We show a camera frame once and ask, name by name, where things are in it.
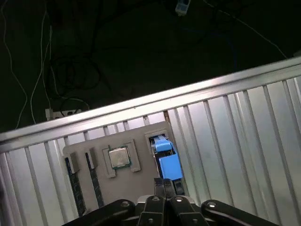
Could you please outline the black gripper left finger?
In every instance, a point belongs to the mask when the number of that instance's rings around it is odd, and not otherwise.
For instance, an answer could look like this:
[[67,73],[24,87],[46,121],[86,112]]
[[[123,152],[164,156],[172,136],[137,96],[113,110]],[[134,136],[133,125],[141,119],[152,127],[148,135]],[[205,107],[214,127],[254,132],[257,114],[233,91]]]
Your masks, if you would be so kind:
[[119,199],[82,217],[66,223],[66,226],[162,226],[166,193],[164,180],[154,179],[154,195],[141,196],[138,203]]

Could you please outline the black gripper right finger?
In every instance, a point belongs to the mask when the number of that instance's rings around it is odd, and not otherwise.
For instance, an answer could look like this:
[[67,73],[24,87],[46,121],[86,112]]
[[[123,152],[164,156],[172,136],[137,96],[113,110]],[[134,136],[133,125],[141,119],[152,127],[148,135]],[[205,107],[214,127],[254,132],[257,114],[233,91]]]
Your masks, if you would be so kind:
[[275,226],[244,210],[218,200],[207,200],[198,206],[185,196],[181,182],[166,179],[168,222],[171,226]]

